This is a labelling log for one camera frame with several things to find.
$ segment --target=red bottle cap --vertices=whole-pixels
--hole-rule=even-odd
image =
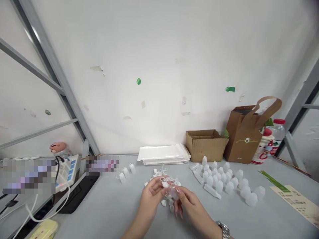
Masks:
[[[277,124],[285,124],[286,123],[286,121],[284,119],[274,119],[273,122],[277,123]]]
[[[272,134],[272,131],[270,129],[265,128],[263,136],[270,136]]]

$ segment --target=open cardboard box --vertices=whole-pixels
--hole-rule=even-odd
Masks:
[[[204,156],[208,162],[222,161],[227,143],[228,139],[215,129],[186,132],[186,147],[192,162],[201,162]]]

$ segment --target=metal watch band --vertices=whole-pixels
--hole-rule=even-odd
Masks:
[[[220,226],[220,228],[223,231],[223,239],[230,239],[230,231],[228,229],[228,227],[222,223],[221,221],[217,221],[216,222],[218,226]]]

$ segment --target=gray table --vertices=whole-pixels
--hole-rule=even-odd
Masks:
[[[130,162],[135,163],[137,173],[131,174],[124,185],[115,176],[101,176],[73,214],[58,214],[53,218],[60,226],[54,239],[121,238],[135,216],[144,183],[153,175],[153,169],[160,166],[137,163],[137,155],[122,155],[119,159],[121,168],[128,167]],[[234,172],[238,169],[244,171],[244,177],[249,180],[252,190],[257,186],[266,188],[264,199],[255,207],[249,207],[239,196],[239,191],[231,196],[223,192],[221,200],[208,194],[189,169],[192,164],[165,167],[168,168],[168,174],[180,180],[182,186],[196,193],[214,220],[221,220],[229,226],[236,239],[315,238],[318,235],[319,230],[273,192],[269,188],[272,184],[258,172],[265,170],[283,185],[292,185],[319,205],[319,184],[292,167],[275,159],[266,160],[263,165],[230,163]],[[201,238],[189,222],[186,212],[184,215],[184,220],[176,219],[168,205],[163,207],[160,204],[145,238]]]

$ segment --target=paper sheet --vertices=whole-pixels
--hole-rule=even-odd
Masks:
[[[319,229],[319,207],[299,193],[292,186],[285,186],[290,192],[284,193],[276,186],[270,188],[274,190],[282,199],[290,204],[305,219]]]

